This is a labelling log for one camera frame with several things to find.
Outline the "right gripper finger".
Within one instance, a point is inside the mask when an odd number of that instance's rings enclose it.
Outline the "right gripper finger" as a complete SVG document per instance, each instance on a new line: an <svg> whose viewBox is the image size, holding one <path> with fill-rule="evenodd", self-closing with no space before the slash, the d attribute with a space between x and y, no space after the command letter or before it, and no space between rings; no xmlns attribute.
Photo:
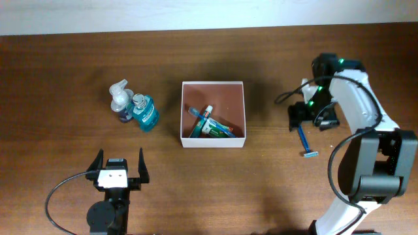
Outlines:
<svg viewBox="0 0 418 235"><path fill-rule="evenodd" d="M309 113L304 102L296 102L287 109L289 117L289 131L300 127L301 123L309 120Z"/></svg>
<svg viewBox="0 0 418 235"><path fill-rule="evenodd" d="M340 125L334 108L326 108L322 110L314 119L313 124L319 128L320 131L336 128Z"/></svg>

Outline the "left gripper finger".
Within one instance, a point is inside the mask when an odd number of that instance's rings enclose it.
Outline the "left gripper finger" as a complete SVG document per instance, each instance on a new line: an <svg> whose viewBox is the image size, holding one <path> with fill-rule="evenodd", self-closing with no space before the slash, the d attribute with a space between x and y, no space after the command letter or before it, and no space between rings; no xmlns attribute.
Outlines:
<svg viewBox="0 0 418 235"><path fill-rule="evenodd" d="M100 149L93 162L89 165L87 172L98 172L103 167L104 150Z"/></svg>
<svg viewBox="0 0 418 235"><path fill-rule="evenodd" d="M146 167L146 163L144 161L144 154L143 149L140 148L139 156L138 156L138 174L141 183L149 183L150 182L150 175L148 173L148 169Z"/></svg>

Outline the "blue disposable razor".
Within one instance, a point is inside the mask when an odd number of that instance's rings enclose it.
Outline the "blue disposable razor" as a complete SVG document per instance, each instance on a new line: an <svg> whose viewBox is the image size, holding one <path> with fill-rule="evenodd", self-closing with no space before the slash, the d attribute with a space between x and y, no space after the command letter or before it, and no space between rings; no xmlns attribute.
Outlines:
<svg viewBox="0 0 418 235"><path fill-rule="evenodd" d="M309 146L309 143L308 143L308 140L306 138L306 135L304 134L304 131L303 131L303 128L302 128L301 125L298 127L298 134L300 136L300 140L301 140L302 145L303 145L304 150L305 150L305 153L303 154L303 156L305 158L310 158L310 157L316 157L316 156L318 156L319 153L317 151L312 151L311 150L311 148Z"/></svg>

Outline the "blue mouthwash bottle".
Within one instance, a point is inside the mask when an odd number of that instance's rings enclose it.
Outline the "blue mouthwash bottle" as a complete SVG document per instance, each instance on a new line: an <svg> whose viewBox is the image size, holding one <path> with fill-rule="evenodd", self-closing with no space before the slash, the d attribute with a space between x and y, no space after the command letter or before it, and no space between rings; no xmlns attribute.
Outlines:
<svg viewBox="0 0 418 235"><path fill-rule="evenodd" d="M137 93L133 96L133 117L138 121L140 128L144 132L151 131L159 121L154 100L149 95Z"/></svg>

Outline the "toothpaste tube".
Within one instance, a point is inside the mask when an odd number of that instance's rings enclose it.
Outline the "toothpaste tube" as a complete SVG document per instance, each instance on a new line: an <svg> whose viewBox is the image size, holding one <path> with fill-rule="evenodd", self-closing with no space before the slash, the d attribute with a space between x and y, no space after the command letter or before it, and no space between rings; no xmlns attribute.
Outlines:
<svg viewBox="0 0 418 235"><path fill-rule="evenodd" d="M196 108L189 107L188 112L196 117L198 117L198 121L196 125L194 126L191 134L189 135L190 138L198 138L202 133L202 128L204 124L206 123L206 120L210 117L210 114L212 113L213 106L208 105L203 113L200 113Z"/></svg>

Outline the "blue white toothbrush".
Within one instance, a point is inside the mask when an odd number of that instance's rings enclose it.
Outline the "blue white toothbrush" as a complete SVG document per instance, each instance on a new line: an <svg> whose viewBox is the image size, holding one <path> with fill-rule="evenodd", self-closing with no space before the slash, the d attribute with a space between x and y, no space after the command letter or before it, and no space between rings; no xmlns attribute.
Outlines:
<svg viewBox="0 0 418 235"><path fill-rule="evenodd" d="M208 121L212 125L215 125L218 129L220 129L221 131L223 131L229 137L231 137L231 138L235 138L236 137L230 130L228 130L226 128L223 128L223 126L221 124L219 124L217 121L212 120L212 119L210 119L208 117L204 117L204 116L200 115L200 112L196 108L190 107L189 110L188 110L188 112L190 114L192 114L192 115L200 118L200 119L203 119L205 121Z"/></svg>

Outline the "green soap packet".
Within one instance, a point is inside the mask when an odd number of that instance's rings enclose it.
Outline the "green soap packet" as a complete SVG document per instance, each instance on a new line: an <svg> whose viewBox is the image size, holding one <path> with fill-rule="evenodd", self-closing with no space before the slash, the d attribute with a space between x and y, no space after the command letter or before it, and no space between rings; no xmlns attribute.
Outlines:
<svg viewBox="0 0 418 235"><path fill-rule="evenodd" d="M226 125L222 125L222 126L223 126L223 128L226 128L226 129L230 130L231 132L233 131L232 127L229 127L229 126L226 126ZM204 126L202 128L202 134L207 134L212 138L229 138L228 135L226 135L223 131L221 131L215 125L212 125L208 121L206 121L206 123L204 124Z"/></svg>

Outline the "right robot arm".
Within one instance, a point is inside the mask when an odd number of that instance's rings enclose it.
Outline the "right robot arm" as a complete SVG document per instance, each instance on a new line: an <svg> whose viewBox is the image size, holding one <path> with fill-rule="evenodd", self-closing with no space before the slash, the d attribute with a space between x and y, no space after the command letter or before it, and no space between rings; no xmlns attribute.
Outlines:
<svg viewBox="0 0 418 235"><path fill-rule="evenodd" d="M354 234L374 210L407 189L417 135L403 130L384 111L358 60L321 53L312 61L313 79L286 94L303 100L288 107L289 129L303 133L310 121L324 131L339 126L334 107L339 105L351 135L331 152L327 177L336 198L309 234Z"/></svg>

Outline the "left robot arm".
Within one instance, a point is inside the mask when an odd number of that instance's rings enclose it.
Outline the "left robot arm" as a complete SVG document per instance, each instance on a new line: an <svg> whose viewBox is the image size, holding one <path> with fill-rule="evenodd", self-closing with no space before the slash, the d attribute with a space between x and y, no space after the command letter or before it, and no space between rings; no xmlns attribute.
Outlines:
<svg viewBox="0 0 418 235"><path fill-rule="evenodd" d="M138 177L128 176L126 159L104 160L104 151L99 150L88 167L86 179L93 182L104 199L94 203L88 210L86 221L90 234L127 234L130 193L141 190L143 184L150 182L144 162L143 150L138 154Z"/></svg>

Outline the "clear pump soap bottle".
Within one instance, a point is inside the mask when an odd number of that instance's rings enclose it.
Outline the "clear pump soap bottle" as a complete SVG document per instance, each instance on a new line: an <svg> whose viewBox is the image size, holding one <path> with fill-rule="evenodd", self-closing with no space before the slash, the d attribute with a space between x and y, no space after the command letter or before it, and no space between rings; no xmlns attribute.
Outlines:
<svg viewBox="0 0 418 235"><path fill-rule="evenodd" d="M122 123L127 123L133 119L134 104L132 101L133 91L127 89L126 85L128 81L123 79L122 81L110 86L109 92L112 96L111 109L117 113L119 120Z"/></svg>

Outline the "white cardboard box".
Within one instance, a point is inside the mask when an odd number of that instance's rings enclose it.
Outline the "white cardboard box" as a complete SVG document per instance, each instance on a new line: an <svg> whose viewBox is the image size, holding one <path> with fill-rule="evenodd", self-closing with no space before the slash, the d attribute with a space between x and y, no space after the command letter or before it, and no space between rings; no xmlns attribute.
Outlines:
<svg viewBox="0 0 418 235"><path fill-rule="evenodd" d="M180 140L185 148L241 148L246 141L244 84L235 82L183 82L180 111ZM188 112L194 107L203 112L212 106L210 117L233 128L234 138L190 138L197 117Z"/></svg>

